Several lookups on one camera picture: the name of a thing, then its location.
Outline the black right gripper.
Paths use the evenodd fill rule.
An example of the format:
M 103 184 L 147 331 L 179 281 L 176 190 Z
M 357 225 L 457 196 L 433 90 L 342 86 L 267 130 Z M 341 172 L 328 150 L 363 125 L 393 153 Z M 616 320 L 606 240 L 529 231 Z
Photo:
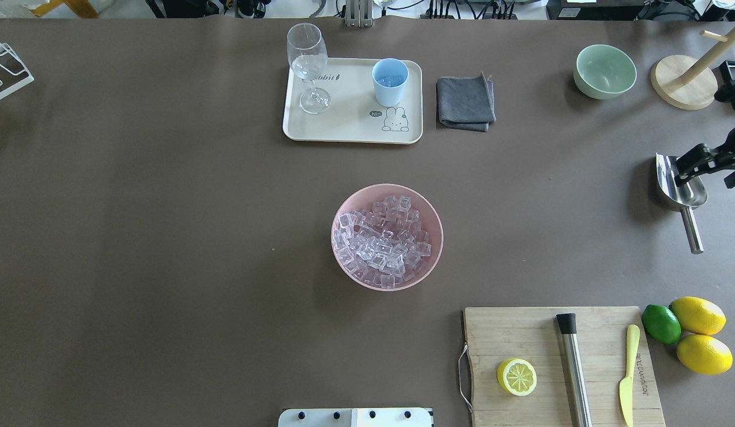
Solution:
M 715 92 L 714 99 L 722 103 L 730 103 L 735 110 L 735 81 L 726 80 Z M 725 143 L 718 148 L 709 148 L 706 144 L 694 146 L 688 153 L 675 161 L 677 186 L 684 186 L 694 177 L 702 174 L 716 173 L 730 167 L 730 154 L 735 156 L 735 128 L 726 136 Z M 724 178 L 728 189 L 735 187 L 735 170 Z

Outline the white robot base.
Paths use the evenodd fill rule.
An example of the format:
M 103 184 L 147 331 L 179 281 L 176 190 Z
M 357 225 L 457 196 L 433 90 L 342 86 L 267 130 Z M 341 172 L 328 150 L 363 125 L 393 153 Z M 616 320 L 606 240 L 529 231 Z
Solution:
M 433 410 L 422 407 L 289 409 L 278 426 L 433 426 Z

